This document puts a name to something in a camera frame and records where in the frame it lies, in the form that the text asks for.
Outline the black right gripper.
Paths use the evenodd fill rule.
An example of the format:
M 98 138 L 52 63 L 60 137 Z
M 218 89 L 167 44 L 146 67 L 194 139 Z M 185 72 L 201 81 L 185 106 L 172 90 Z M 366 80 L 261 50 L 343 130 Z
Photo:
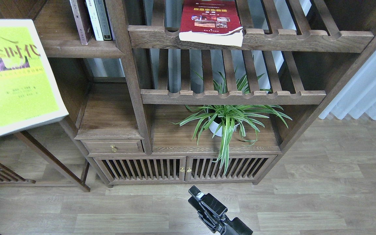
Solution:
M 192 186 L 188 192 L 191 194 L 188 202 L 197 210 L 200 220 L 211 232 L 219 232 L 221 235 L 253 234 L 253 231 L 239 218 L 230 220 L 226 216 L 228 208 L 210 193 L 204 194 L 196 186 Z

